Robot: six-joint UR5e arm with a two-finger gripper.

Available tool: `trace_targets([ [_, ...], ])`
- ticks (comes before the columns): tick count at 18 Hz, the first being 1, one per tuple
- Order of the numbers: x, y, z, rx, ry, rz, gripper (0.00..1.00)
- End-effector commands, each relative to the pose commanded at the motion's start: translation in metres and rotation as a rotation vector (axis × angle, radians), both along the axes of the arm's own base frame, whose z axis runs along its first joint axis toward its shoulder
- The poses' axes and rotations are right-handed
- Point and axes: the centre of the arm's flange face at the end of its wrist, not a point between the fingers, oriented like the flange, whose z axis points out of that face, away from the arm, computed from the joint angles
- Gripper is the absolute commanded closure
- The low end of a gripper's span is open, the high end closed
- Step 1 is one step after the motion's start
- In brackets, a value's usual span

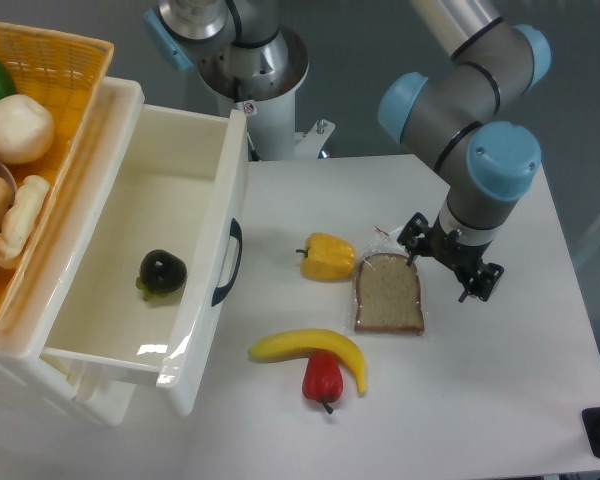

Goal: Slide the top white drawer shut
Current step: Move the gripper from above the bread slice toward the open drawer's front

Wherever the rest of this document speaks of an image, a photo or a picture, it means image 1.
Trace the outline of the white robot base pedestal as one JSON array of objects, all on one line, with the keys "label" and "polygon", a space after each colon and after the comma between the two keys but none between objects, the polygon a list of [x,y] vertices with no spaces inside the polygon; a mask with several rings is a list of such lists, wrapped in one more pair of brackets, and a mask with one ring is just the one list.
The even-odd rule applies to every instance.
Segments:
[{"label": "white robot base pedestal", "polygon": [[282,26],[267,44],[229,45],[198,63],[199,75],[214,94],[220,114],[246,116],[253,160],[319,159],[334,123],[319,119],[306,132],[296,130],[296,92],[309,71],[301,38]]}]

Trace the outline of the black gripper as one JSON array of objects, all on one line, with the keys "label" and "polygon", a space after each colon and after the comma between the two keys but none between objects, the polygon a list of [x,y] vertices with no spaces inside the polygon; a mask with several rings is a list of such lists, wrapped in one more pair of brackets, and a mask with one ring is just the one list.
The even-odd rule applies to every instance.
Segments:
[{"label": "black gripper", "polygon": [[468,297],[487,302],[504,274],[503,266],[482,261],[486,244],[462,244],[456,231],[446,233],[440,223],[429,228],[428,220],[420,212],[404,226],[397,243],[407,252],[408,266],[419,256],[429,256],[453,271],[463,286],[460,303]]}]

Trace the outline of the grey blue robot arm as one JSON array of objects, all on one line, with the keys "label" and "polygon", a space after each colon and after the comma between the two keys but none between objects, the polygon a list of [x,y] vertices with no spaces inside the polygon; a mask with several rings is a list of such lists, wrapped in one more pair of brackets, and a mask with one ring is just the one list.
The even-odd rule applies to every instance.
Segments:
[{"label": "grey blue robot arm", "polygon": [[[440,81],[412,72],[383,95],[379,124],[449,186],[434,222],[415,214],[398,241],[410,259],[451,270],[464,295],[487,300],[503,268],[483,256],[542,162],[526,128],[499,110],[547,73],[551,50],[528,25],[505,22],[489,1],[417,1],[414,9],[453,62]],[[144,16],[176,69],[196,68],[223,114],[247,118],[250,154],[289,160],[308,152],[295,94],[308,72],[302,40],[274,1],[160,1]]]}]

